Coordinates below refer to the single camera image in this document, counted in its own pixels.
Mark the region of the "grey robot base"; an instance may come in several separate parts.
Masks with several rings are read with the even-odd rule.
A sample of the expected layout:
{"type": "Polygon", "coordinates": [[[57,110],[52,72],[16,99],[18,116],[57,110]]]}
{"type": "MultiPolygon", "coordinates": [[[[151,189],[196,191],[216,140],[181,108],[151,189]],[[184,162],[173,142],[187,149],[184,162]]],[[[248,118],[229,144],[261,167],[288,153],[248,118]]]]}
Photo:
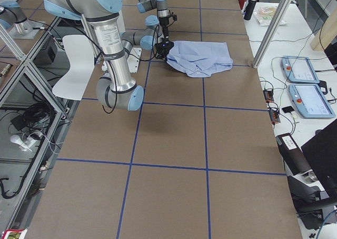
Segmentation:
{"type": "Polygon", "coordinates": [[[1,3],[1,25],[6,29],[13,27],[8,33],[13,39],[34,39],[40,25],[30,21],[16,1],[1,3]]]}

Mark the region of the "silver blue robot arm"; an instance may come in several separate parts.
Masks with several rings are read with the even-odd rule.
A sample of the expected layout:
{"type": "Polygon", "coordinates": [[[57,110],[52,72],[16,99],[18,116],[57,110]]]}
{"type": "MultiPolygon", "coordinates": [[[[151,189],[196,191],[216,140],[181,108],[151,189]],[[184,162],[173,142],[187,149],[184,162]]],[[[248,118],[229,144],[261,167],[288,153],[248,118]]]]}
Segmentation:
{"type": "Polygon", "coordinates": [[[154,9],[157,10],[157,18],[162,28],[163,37],[168,41],[168,25],[171,13],[167,7],[167,0],[138,0],[137,8],[140,13],[145,13],[154,9]]]}
{"type": "Polygon", "coordinates": [[[92,26],[95,45],[99,48],[107,67],[98,81],[96,94],[102,105],[111,109],[138,110],[144,98],[144,89],[131,76],[127,59],[133,46],[154,50],[154,57],[167,59],[174,46],[169,40],[169,19],[176,19],[167,7],[167,0],[139,0],[140,13],[157,10],[146,18],[146,29],[134,33],[121,33],[117,24],[122,0],[44,0],[45,9],[55,16],[80,20],[85,18],[92,26]]]}

